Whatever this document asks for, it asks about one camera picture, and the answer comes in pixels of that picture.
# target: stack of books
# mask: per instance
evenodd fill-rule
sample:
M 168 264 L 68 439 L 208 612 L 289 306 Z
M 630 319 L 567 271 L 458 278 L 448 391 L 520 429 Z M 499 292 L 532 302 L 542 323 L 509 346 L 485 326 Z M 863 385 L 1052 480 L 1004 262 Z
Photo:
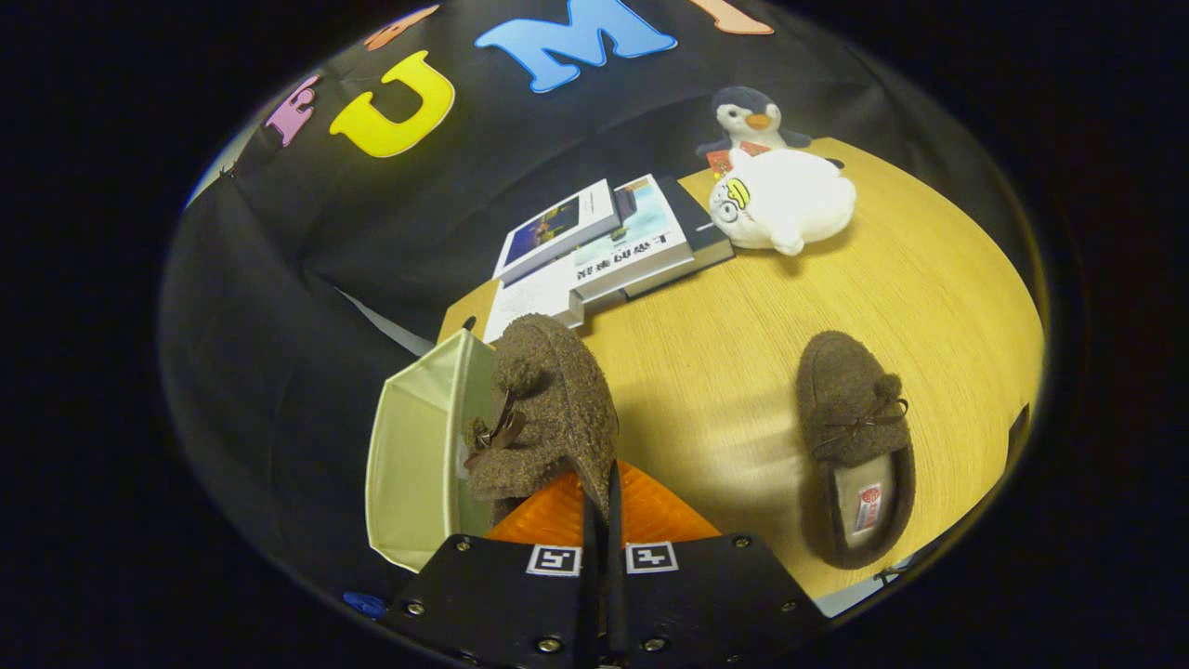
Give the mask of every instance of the stack of books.
M 543 313 L 570 327 L 593 303 L 636 297 L 735 255 L 730 239 L 674 178 L 593 183 L 512 229 L 483 334 Z

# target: penguin plush toy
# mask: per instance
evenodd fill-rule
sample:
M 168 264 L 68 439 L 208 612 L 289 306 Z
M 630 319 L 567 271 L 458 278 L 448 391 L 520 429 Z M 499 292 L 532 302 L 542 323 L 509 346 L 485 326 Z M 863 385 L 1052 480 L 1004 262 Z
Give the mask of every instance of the penguin plush toy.
M 780 128 L 780 107 L 755 88 L 723 88 L 715 93 L 710 107 L 718 125 L 723 126 L 723 138 L 698 146 L 699 158 L 711 151 L 738 149 L 741 141 L 773 150 L 810 145 L 809 135 Z

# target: wooden table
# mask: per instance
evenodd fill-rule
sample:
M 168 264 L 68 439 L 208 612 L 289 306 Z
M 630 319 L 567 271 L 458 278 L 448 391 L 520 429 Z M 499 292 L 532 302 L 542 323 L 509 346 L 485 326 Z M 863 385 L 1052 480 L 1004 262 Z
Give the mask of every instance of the wooden table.
M 587 314 L 578 333 L 606 373 L 619 457 L 723 532 L 763 538 L 810 597 L 872 578 L 940 535 L 1004 472 L 1008 428 L 1040 386 L 1044 333 L 1020 276 L 969 216 L 911 175 L 818 139 L 858 190 L 850 226 L 799 255 L 735 259 Z M 705 203 L 704 170 L 681 184 Z M 493 285 L 449 309 L 482 332 Z M 895 548 L 866 569 L 812 555 L 804 523 L 824 518 L 798 429 L 797 366 L 822 329 L 841 329 L 904 380 L 917 503 Z

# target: slipper insole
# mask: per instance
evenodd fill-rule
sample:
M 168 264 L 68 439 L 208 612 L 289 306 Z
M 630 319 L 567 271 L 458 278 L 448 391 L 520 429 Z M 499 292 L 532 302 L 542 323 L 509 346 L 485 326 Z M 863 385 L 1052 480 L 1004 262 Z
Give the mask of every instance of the slipper insole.
M 874 544 L 882 535 L 880 529 L 892 519 L 897 499 L 892 457 L 883 455 L 858 467 L 833 468 L 843 536 L 849 549 Z

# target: screw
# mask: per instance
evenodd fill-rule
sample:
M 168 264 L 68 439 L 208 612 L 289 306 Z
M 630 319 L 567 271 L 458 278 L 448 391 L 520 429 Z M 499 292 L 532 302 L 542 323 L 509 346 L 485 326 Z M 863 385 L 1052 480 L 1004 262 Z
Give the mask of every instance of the screw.
M 561 642 L 551 637 L 546 637 L 536 642 L 536 650 L 541 652 L 548 652 L 548 654 L 561 652 L 561 648 L 562 648 Z

